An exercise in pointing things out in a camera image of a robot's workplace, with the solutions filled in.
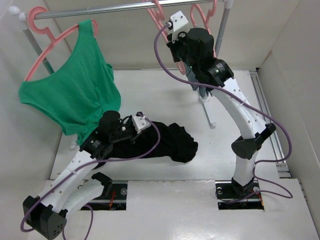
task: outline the green tank top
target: green tank top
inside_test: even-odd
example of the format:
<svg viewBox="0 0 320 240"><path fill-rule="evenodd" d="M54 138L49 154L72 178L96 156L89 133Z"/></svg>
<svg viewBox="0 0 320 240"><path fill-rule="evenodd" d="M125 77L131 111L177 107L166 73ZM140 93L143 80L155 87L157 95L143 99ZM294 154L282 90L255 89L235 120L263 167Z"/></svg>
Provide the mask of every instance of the green tank top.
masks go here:
<svg viewBox="0 0 320 240"><path fill-rule="evenodd" d="M79 23L77 42L64 65L43 79L22 82L19 97L58 123L65 135L77 134L78 145L105 111L119 111L113 68L105 62L90 19Z"/></svg>

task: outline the cable clip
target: cable clip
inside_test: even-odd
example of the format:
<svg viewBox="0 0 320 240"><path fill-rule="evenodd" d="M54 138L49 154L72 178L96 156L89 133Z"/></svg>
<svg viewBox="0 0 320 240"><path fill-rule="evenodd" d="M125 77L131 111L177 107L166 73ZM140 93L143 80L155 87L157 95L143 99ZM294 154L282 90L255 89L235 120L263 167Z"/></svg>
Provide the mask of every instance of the cable clip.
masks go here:
<svg viewBox="0 0 320 240"><path fill-rule="evenodd" d="M241 107L243 104L246 104L247 103L247 97L245 97L244 101L242 103L239 103L238 106L236 106L236 108L239 108Z"/></svg>

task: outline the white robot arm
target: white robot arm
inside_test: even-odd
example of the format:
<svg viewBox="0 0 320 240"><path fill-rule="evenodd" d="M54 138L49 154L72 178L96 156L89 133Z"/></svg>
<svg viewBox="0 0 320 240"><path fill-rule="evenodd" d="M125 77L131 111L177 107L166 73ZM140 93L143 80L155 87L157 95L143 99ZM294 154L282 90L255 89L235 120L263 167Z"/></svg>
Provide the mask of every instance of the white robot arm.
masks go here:
<svg viewBox="0 0 320 240"><path fill-rule="evenodd" d="M172 15L168 23L172 33L167 36L167 46L173 61L183 61L188 65L199 83L223 88L249 105L228 64L214 57L213 36L204 28L189 29L188 20L181 11ZM236 154L231 185L237 197L241 198L253 182L258 150L276 127L273 123L266 124L258 114L225 92L209 88L207 91L223 104L240 130L241 136L231 145Z"/></svg>
<svg viewBox="0 0 320 240"><path fill-rule="evenodd" d="M150 126L140 112L121 119L118 112L106 111L97 129L80 146L80 151L84 150L83 154L87 157L82 160L74 157L50 186L37 197L28 196L24 200L22 205L26 223L46 239L55 239L77 210L101 195L107 197L111 191L112 180L100 172L78 188L82 179L100 164L94 159L108 159L113 143L134 141Z"/></svg>

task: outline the red wire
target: red wire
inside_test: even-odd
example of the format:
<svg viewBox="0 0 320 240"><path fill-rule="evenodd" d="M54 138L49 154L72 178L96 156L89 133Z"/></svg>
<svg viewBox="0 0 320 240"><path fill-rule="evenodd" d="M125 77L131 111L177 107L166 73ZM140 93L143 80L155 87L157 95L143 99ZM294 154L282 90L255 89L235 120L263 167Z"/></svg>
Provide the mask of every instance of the red wire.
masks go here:
<svg viewBox="0 0 320 240"><path fill-rule="evenodd" d="M112 204L114 203L114 199L115 199L115 197L116 197L116 191L113 190L111 194L112 194L112 198L111 198L111 200L109 201L110 210L111 210Z"/></svg>

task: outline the pink hanger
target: pink hanger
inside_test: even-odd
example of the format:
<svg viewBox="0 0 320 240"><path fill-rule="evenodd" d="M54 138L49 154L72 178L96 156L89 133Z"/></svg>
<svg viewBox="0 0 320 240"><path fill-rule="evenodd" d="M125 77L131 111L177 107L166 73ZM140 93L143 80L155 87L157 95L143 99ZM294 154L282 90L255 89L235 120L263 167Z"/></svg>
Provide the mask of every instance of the pink hanger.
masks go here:
<svg viewBox="0 0 320 240"><path fill-rule="evenodd" d="M153 0L152 1L156 6L157 6L157 10L154 10L153 8L148 8L148 12L151 16L151 18L153 19L154 23L156 24L157 28L160 30L164 24L162 23L163 20L165 20L165 14L164 14L164 11L162 9L162 6L159 4L158 0ZM166 30L164 30L162 32L162 36L165 40L165 42L168 42L168 32ZM185 75L186 74L186 69L185 69L185 66L184 64L180 61L180 62L177 62L176 63L180 73L182 75Z"/></svg>
<svg viewBox="0 0 320 240"><path fill-rule="evenodd" d="M194 18L194 12L193 12L195 8L199 12L202 22L204 24L204 28L209 32L209 34L211 34L211 31L209 29L209 19L215 15L216 9L217 9L217 0L213 0L212 2L213 2L212 9L208 10L208 13L206 16L202 11L202 8L199 6L199 4L192 4L190 8L190 18L191 18L193 27L194 28L196 27L196 20ZM213 48L213 56L216 57L216 50L214 48Z"/></svg>
<svg viewBox="0 0 320 240"><path fill-rule="evenodd" d="M47 12L48 10L44 8L43 6L36 6L30 10L27 16L27 22L30 26L30 28L37 34L46 34L51 43L49 46L40 54L40 56L37 58L33 66L31 67L30 71L25 77L25 81L31 80L33 75L35 74L36 70L38 69L39 65L42 63L42 61L45 59L45 57L50 53L50 51L59 43L61 40L63 40L65 37L79 29L79 25L74 25L73 27L70 27L69 29L65 30L63 33L61 33L57 38L54 37L50 29L46 26L42 29L39 29L35 25L35 16L38 13ZM94 36L98 33L98 24L95 20L92 19L92 24L94 26Z"/></svg>

